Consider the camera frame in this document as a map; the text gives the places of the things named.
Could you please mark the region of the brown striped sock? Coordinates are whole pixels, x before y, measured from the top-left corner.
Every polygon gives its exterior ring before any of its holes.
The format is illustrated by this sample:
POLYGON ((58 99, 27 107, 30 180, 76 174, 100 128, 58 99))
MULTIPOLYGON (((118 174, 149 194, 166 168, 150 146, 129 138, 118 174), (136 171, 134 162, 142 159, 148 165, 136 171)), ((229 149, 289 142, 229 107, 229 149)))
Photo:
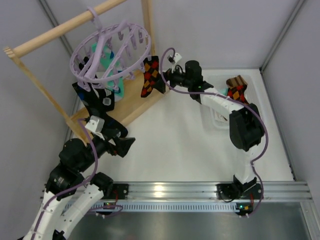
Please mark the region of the brown striped sock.
POLYGON ((245 81, 245 79, 241 75, 238 75, 236 77, 232 77, 232 78, 227 79, 226 85, 229 88, 235 88, 238 86, 247 86, 248 83, 245 81))

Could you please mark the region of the red orange argyle sock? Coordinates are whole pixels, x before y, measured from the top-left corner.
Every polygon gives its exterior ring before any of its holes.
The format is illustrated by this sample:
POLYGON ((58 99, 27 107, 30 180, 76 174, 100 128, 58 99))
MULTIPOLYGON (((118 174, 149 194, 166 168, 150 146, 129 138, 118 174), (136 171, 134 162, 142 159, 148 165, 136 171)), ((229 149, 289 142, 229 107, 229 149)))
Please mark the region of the red orange argyle sock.
POLYGON ((249 105, 249 102, 245 97, 245 91, 247 90, 247 87, 247 85, 238 85, 235 87, 228 88, 227 96, 245 105, 249 105))
POLYGON ((146 57, 143 61, 143 85, 140 93, 141 98, 147 98, 154 89, 161 94, 166 92, 166 86, 161 78, 159 71, 159 57, 157 55, 151 56, 150 60, 146 57))

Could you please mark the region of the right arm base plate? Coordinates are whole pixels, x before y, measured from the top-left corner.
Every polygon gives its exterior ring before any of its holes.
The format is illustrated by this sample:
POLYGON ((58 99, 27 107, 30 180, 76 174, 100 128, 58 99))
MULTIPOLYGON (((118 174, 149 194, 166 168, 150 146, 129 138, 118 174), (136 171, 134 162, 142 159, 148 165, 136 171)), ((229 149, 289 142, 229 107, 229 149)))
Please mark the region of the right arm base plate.
POLYGON ((262 193, 263 191, 259 183, 254 185, 220 183, 217 185, 218 199, 225 202, 231 200, 259 200, 262 193))

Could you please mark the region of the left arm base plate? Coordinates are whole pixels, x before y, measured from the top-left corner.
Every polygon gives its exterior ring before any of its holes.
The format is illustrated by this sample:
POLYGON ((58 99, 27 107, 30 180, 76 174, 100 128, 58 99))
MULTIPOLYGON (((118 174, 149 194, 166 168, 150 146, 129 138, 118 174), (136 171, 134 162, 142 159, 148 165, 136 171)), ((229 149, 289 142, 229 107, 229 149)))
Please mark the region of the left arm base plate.
POLYGON ((129 184, 127 183, 114 183, 109 199, 111 200, 126 200, 129 194, 129 184))

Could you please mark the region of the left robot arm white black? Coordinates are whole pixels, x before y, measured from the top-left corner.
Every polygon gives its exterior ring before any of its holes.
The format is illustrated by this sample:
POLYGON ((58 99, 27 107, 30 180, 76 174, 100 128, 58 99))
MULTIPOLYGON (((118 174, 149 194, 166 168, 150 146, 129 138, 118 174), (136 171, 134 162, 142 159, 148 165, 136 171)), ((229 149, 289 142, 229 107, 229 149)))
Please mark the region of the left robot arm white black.
POLYGON ((67 240, 80 220, 90 211, 117 213, 123 209, 118 200, 126 199, 129 186, 96 169, 88 177, 83 172, 97 166, 108 153, 124 157, 134 137, 113 139, 113 143, 95 136, 90 144, 68 140, 59 153, 59 164, 50 172, 39 211, 24 240, 67 240))

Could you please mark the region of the purple round clip hanger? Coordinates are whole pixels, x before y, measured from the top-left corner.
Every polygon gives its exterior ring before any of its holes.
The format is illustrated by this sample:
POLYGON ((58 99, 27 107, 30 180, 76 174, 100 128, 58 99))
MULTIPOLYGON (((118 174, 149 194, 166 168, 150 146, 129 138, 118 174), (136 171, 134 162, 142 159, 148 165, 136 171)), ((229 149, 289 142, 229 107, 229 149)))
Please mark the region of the purple round clip hanger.
POLYGON ((77 85, 87 92, 109 88, 119 93, 124 78, 133 80, 136 70, 145 72, 144 60, 151 59, 151 36, 144 27, 127 20, 104 27, 97 12, 92 7, 88 10, 96 31, 75 48, 70 70, 77 85))

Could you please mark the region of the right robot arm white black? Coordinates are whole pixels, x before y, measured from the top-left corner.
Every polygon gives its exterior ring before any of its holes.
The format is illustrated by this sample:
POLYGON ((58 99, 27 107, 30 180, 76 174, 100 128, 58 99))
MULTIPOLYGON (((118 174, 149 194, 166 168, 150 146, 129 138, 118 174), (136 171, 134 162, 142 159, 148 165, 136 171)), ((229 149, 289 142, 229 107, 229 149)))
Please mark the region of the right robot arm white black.
POLYGON ((204 80, 202 68, 196 60, 189 60, 185 69, 175 66, 160 72, 165 85, 171 90, 176 86, 186 88, 185 94, 194 101, 212 109, 228 122, 229 139, 233 147, 239 151, 235 158, 235 173, 231 183, 218 187, 221 200, 232 201, 245 196, 262 180, 257 175, 254 163, 263 156, 253 156, 254 149, 268 138, 258 107, 245 104, 234 97, 222 95, 212 84, 204 80))

